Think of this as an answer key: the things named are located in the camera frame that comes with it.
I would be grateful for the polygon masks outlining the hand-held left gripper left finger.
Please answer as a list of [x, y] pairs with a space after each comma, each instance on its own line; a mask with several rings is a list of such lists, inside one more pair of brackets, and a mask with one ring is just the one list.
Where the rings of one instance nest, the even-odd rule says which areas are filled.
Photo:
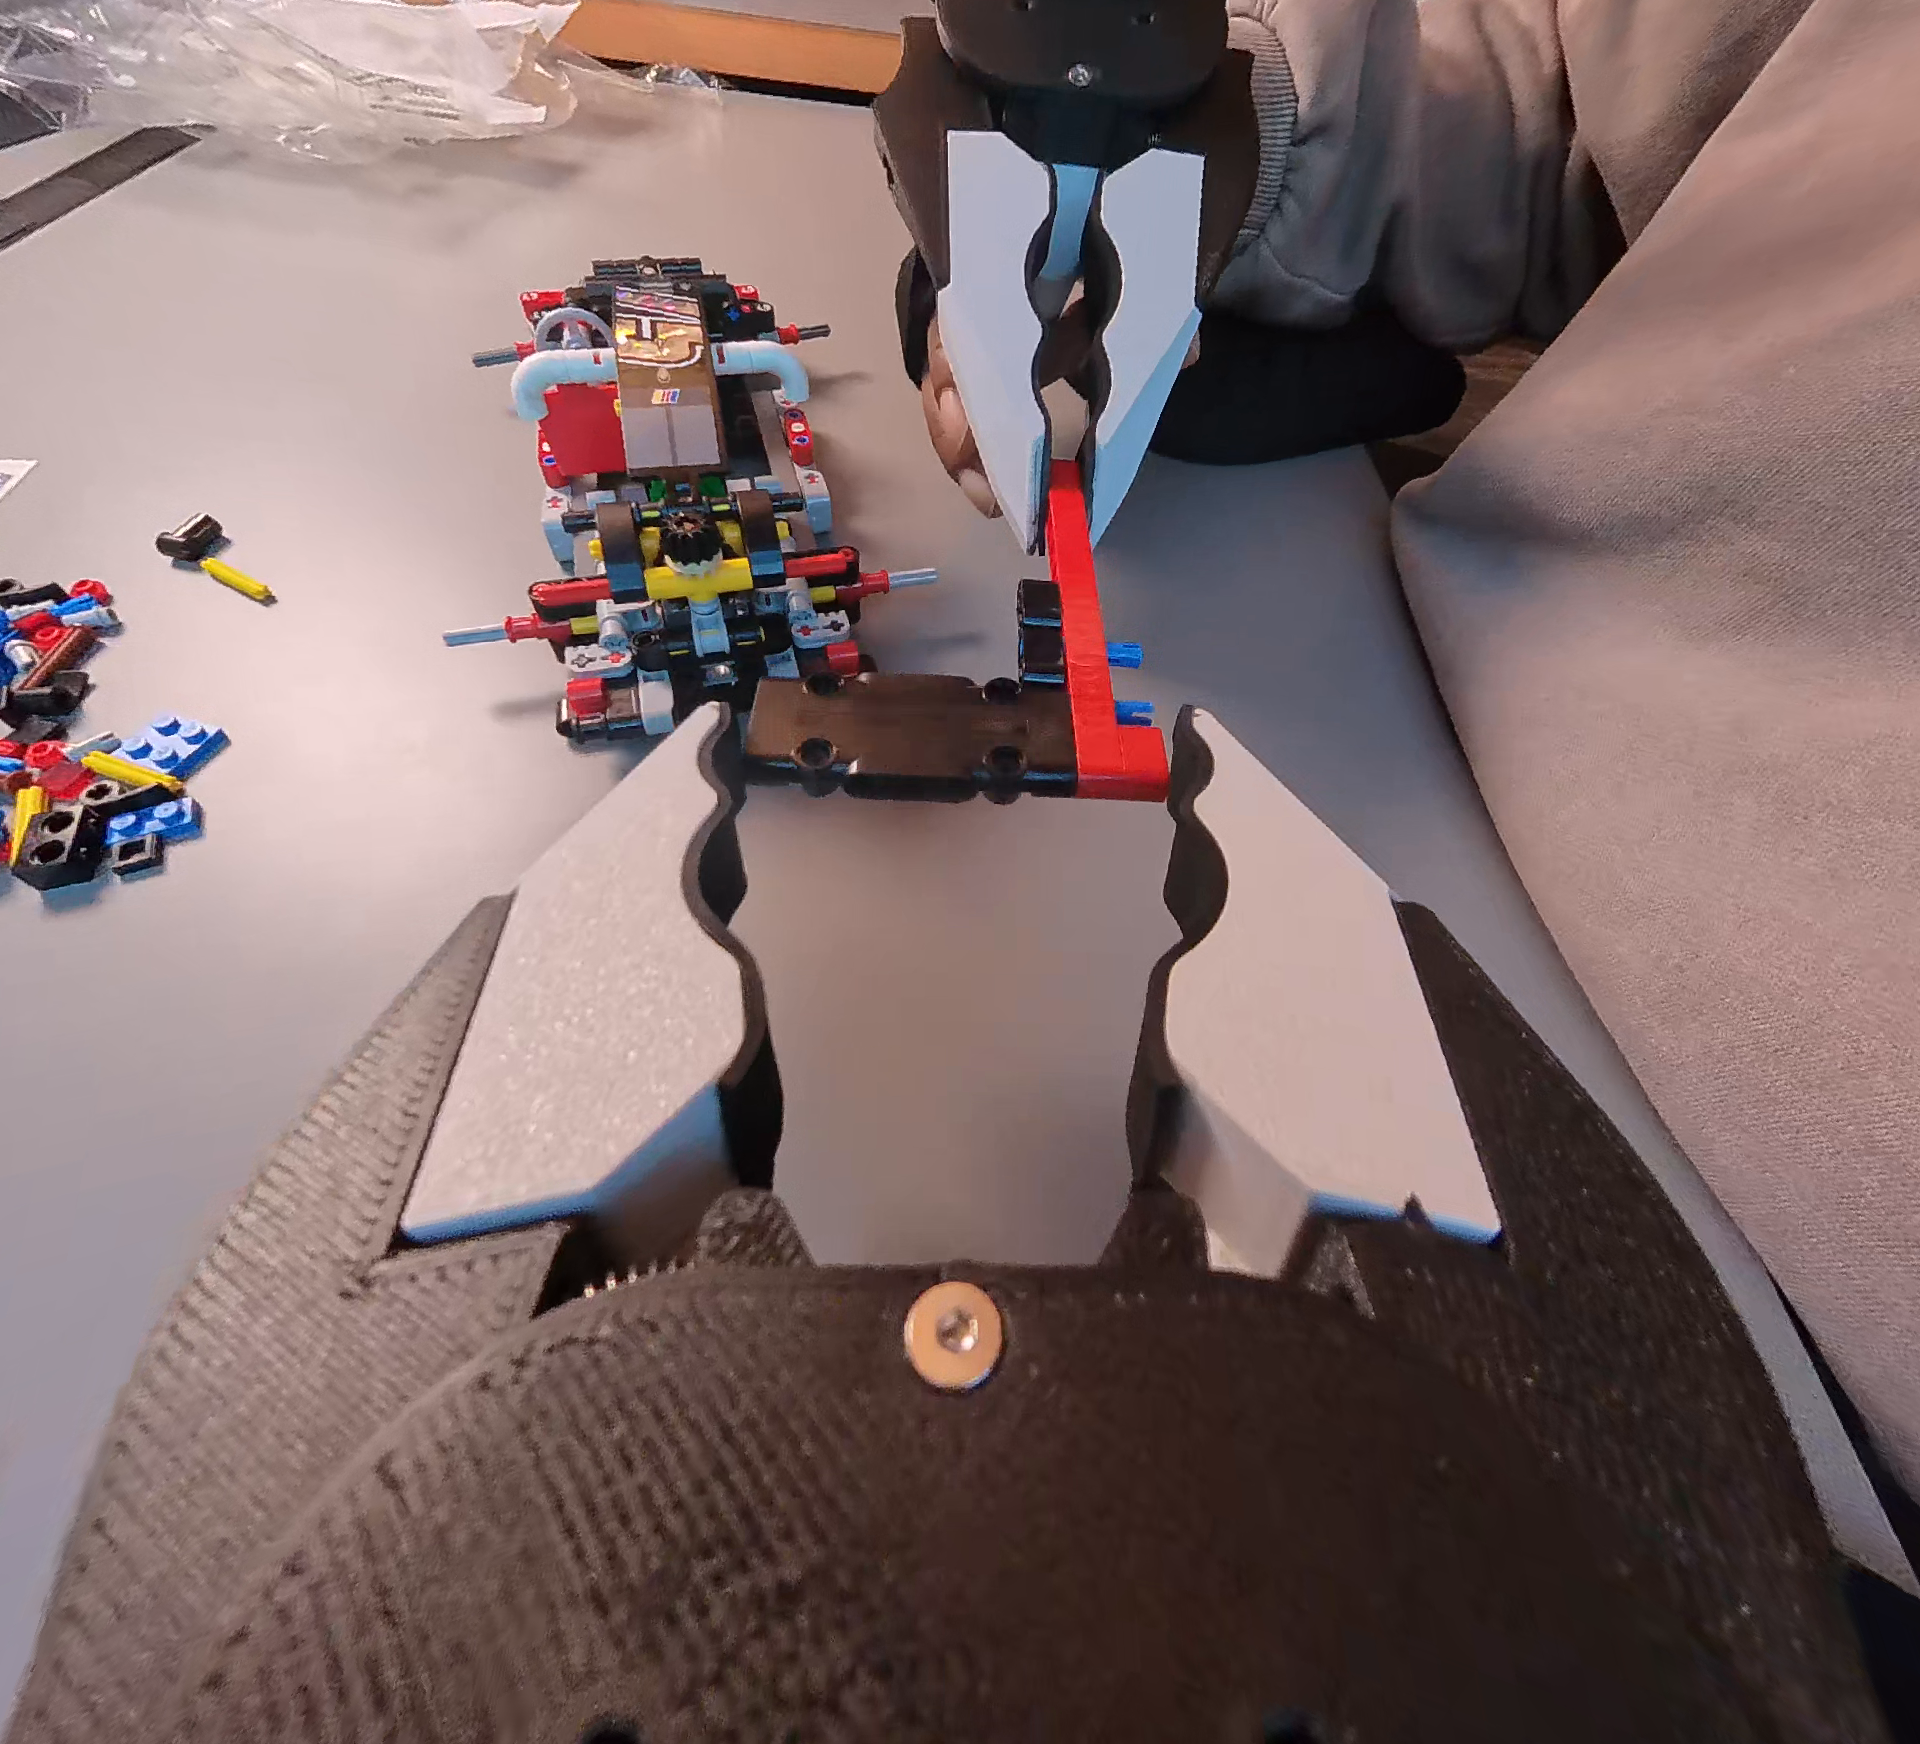
[[708, 704], [523, 875], [429, 1133], [417, 1247], [576, 1223], [674, 1256], [767, 1188], [781, 1086], [746, 895], [727, 708]]

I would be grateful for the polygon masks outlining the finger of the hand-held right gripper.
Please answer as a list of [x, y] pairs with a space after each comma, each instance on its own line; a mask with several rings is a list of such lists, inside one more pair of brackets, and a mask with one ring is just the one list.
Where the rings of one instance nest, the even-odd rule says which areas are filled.
[[1048, 237], [1053, 180], [999, 131], [950, 131], [944, 350], [979, 461], [1027, 552], [1039, 547], [1048, 424], [1035, 383], [1042, 327], [1028, 253]]
[[1204, 160], [1148, 152], [1102, 173], [1082, 230], [1093, 347], [1080, 462], [1090, 535], [1102, 540], [1131, 489], [1200, 327]]

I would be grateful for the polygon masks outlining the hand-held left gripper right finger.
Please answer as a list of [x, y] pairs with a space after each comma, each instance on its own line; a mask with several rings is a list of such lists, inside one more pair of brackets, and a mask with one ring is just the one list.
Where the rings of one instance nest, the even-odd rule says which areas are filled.
[[1415, 1206], [1501, 1236], [1483, 1161], [1381, 877], [1211, 711], [1174, 732], [1165, 905], [1130, 1091], [1137, 1180], [1198, 1210], [1209, 1260], [1280, 1272], [1313, 1214]]

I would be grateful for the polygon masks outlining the red black lego beam assembly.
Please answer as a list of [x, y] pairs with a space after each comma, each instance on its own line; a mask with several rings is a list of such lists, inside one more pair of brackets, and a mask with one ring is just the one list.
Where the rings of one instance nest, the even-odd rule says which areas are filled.
[[766, 678], [741, 729], [752, 782], [891, 802], [1022, 796], [1161, 804], [1153, 706], [1115, 693], [1140, 647], [1108, 637], [1080, 471], [1054, 461], [1047, 576], [1019, 589], [1016, 678], [822, 673]]

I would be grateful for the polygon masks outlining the lego race car model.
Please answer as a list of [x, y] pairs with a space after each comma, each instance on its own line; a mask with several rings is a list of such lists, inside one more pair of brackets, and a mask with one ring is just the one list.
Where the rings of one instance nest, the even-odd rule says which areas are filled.
[[661, 737], [708, 702], [746, 711], [767, 676], [867, 670], [862, 605], [939, 576], [864, 570], [831, 538], [800, 357], [829, 327], [781, 323], [695, 258], [601, 260], [520, 308], [527, 337], [473, 367], [506, 368], [536, 431], [558, 574], [446, 644], [547, 647], [574, 747]]

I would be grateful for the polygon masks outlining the pile of mixed lego pieces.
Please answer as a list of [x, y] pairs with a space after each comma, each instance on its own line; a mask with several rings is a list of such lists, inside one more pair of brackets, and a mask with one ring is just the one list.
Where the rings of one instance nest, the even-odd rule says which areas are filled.
[[95, 661], [120, 620], [101, 581], [2, 583], [2, 879], [78, 892], [158, 877], [206, 835], [198, 784], [227, 727], [179, 713], [131, 734], [88, 729]]

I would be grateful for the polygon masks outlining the person's right hand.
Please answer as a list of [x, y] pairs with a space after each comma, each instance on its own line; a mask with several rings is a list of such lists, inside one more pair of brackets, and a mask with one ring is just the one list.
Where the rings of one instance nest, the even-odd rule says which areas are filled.
[[968, 413], [947, 357], [939, 317], [929, 323], [921, 399], [929, 437], [947, 476], [974, 510], [984, 516], [1000, 516], [994, 489], [980, 462]]

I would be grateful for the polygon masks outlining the clear plastic bag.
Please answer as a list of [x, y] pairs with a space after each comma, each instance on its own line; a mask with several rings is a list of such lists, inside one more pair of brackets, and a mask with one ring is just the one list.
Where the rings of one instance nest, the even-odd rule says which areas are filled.
[[327, 163], [506, 142], [657, 84], [565, 38], [587, 0], [2, 0], [5, 120], [179, 128]]

